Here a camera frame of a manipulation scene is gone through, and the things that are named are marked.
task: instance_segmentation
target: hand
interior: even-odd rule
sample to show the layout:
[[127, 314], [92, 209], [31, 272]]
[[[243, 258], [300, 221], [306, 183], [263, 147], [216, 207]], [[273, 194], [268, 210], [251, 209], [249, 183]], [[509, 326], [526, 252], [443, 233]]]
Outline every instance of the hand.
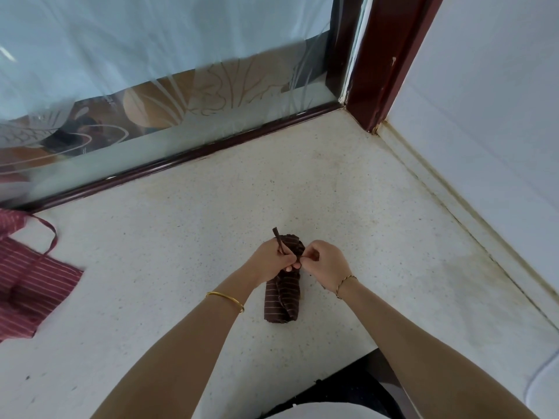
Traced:
[[301, 256], [301, 266], [328, 291], [336, 292], [340, 282], [352, 275], [342, 251], [335, 245], [317, 239]]
[[280, 251], [277, 240], [270, 239], [262, 243], [241, 267], [248, 275], [254, 277], [255, 286], [273, 279], [282, 269], [290, 272], [293, 267], [301, 267], [297, 262], [297, 256], [283, 243], [282, 247], [285, 255]]

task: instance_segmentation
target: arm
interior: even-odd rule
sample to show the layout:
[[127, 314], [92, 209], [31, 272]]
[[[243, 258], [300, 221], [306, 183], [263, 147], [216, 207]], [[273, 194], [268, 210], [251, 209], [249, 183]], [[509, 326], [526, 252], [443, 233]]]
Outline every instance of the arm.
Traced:
[[[324, 241], [307, 246], [301, 265], [332, 292], [352, 274], [342, 252]], [[537, 419], [491, 376], [355, 278], [346, 279], [338, 295], [374, 339], [425, 419]]]
[[[214, 291], [244, 305], [254, 288], [284, 267], [290, 270], [297, 260], [285, 245], [287, 255], [278, 248], [275, 239], [262, 244]], [[239, 306], [227, 298], [204, 298], [138, 360], [92, 419], [190, 418], [239, 312]]]

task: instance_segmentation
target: gold bangle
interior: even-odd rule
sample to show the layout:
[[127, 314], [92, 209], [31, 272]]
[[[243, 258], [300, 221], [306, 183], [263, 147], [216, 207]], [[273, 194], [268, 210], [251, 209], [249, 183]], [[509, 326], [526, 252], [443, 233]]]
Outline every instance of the gold bangle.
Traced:
[[244, 312], [244, 306], [237, 299], [235, 299], [231, 296], [227, 296], [225, 294], [218, 293], [217, 291], [210, 291], [209, 293], [206, 293], [206, 297], [207, 296], [212, 296], [212, 295], [213, 296], [224, 297], [224, 298], [227, 298], [227, 299], [231, 300], [232, 302], [234, 302], [237, 306], [239, 306], [241, 308], [241, 313]]
[[357, 277], [355, 275], [348, 275], [346, 276], [344, 279], [342, 279], [342, 281], [338, 284], [338, 288], [336, 288], [336, 297], [338, 297], [340, 300], [342, 299], [339, 295], [338, 295], [338, 291], [340, 290], [340, 287], [342, 286], [342, 284], [346, 281], [346, 279], [348, 278], [355, 278], [357, 279]]

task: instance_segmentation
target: baseboard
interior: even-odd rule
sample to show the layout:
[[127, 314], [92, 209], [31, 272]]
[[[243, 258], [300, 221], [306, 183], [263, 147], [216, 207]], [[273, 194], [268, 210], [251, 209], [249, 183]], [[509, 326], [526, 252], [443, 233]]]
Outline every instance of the baseboard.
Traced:
[[388, 122], [377, 134], [396, 157], [443, 203], [466, 231], [505, 271], [551, 324], [559, 330], [559, 296], [554, 289], [495, 232]]

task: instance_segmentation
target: forearm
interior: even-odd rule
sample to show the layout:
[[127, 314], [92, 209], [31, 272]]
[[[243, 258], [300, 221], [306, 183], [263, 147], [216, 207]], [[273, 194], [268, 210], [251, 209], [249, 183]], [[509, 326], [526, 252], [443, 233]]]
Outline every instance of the forearm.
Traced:
[[425, 419], [534, 418], [492, 377], [348, 279], [339, 296], [381, 349]]
[[[215, 291], [247, 301], [254, 279], [239, 269]], [[233, 301], [206, 297], [122, 378], [92, 419], [189, 418], [240, 312]]]

